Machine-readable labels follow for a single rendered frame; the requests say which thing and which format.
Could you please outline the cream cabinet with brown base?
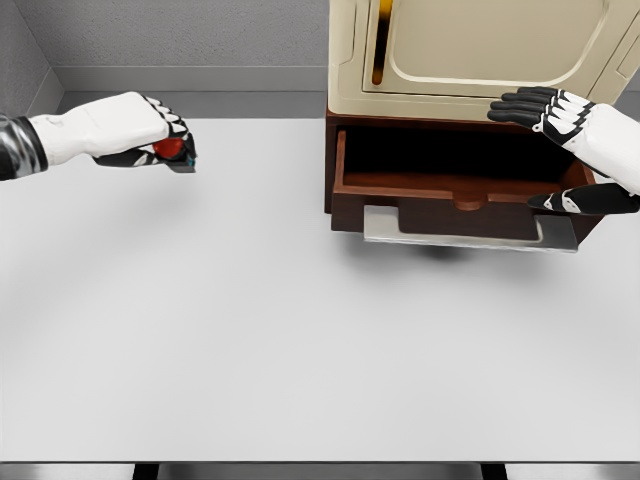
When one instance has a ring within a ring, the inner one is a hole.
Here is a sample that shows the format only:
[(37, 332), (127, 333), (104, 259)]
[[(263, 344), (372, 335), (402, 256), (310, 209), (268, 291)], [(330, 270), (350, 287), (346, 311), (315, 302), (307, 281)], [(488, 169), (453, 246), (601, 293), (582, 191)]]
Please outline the cream cabinet with brown base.
[(517, 128), (487, 119), (520, 87), (612, 104), (640, 67), (640, 0), (330, 0), (336, 127)]

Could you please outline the brown wooden drawer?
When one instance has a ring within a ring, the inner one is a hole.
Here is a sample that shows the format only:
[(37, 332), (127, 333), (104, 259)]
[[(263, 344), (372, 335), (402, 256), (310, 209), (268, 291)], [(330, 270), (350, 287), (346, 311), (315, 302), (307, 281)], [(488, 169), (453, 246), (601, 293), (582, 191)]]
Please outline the brown wooden drawer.
[(530, 197), (595, 182), (571, 154), (507, 127), (341, 126), (326, 136), (325, 162), (331, 227), (358, 233), (373, 205), (398, 208), (405, 233), (534, 239)]

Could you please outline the red button switch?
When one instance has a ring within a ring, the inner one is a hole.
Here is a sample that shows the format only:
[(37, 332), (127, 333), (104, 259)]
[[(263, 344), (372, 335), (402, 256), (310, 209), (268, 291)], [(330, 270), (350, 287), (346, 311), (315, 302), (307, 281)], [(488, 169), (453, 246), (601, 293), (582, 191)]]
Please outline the red button switch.
[(160, 163), (179, 174), (195, 173), (196, 160), (187, 143), (180, 138), (167, 138), (152, 144)]

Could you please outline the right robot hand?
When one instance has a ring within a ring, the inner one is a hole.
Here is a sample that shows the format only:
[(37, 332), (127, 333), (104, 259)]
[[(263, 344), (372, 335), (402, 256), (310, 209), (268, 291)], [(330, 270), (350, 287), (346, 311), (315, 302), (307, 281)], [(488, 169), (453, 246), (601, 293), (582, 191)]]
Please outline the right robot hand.
[(540, 86), (520, 87), (490, 104), (489, 120), (515, 123), (541, 133), (590, 170), (610, 180), (539, 194), (527, 201), (529, 207), (578, 215), (640, 212), (640, 195), (629, 192), (604, 173), (604, 154), (598, 133), (598, 106), (601, 104), (604, 103), (594, 103), (563, 89)]

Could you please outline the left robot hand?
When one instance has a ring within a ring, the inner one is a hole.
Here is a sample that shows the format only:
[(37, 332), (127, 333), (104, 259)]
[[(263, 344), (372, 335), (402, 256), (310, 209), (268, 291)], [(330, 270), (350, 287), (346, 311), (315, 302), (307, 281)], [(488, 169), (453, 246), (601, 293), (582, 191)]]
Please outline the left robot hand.
[(152, 144), (167, 138), (183, 139), (197, 158), (186, 121), (160, 100), (127, 92), (87, 103), (82, 109), (89, 125), (89, 155), (100, 166), (165, 165), (156, 158)]

